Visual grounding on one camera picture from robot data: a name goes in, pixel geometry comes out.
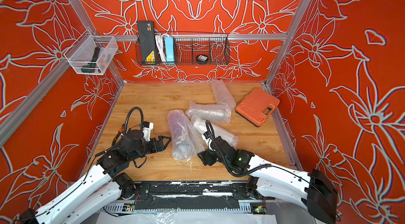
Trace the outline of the bubble wrap sheet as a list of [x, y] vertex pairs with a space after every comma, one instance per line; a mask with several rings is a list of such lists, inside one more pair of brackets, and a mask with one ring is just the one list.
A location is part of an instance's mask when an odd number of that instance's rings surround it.
[[167, 115], [172, 156], [176, 161], [188, 161], [205, 150], [204, 141], [182, 110], [172, 110]]

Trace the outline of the bubble clear vase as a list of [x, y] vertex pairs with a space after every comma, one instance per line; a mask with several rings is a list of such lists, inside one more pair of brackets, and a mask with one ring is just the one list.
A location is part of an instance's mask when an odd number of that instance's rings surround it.
[[[191, 118], [191, 123], [193, 127], [196, 129], [196, 131], [199, 133], [199, 135], [203, 135], [206, 131], [206, 125], [205, 125], [205, 120], [202, 118], [193, 115]], [[227, 143], [229, 143], [232, 147], [236, 148], [238, 144], [238, 136], [235, 134], [227, 131], [224, 128], [221, 128], [215, 124], [212, 124], [215, 136], [220, 136], [223, 140], [225, 140]]]

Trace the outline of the purple blue glass vase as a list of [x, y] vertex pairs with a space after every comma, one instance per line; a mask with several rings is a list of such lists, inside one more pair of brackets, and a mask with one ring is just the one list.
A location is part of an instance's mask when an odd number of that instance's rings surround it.
[[173, 145], [173, 158], [176, 161], [189, 160], [194, 156], [195, 146], [189, 135], [186, 115], [181, 110], [173, 110], [168, 113], [167, 119]]

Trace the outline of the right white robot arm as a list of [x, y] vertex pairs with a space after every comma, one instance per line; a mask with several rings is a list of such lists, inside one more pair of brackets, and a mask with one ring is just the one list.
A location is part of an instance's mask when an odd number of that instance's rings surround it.
[[337, 215], [338, 191], [321, 171], [297, 171], [269, 162], [242, 149], [233, 148], [221, 137], [202, 135], [207, 150], [198, 153], [204, 166], [222, 163], [233, 177], [248, 176], [247, 187], [260, 196], [281, 199], [308, 211], [315, 219], [334, 224]]

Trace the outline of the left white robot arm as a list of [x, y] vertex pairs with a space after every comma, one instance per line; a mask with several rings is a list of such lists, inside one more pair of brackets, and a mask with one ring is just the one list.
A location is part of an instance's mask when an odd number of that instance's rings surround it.
[[122, 134], [115, 145], [96, 154], [96, 164], [82, 178], [39, 209], [24, 211], [16, 223], [79, 223], [114, 200], [130, 199], [137, 189], [124, 170], [138, 158], [166, 150], [170, 142], [162, 135], [147, 140], [140, 130]]

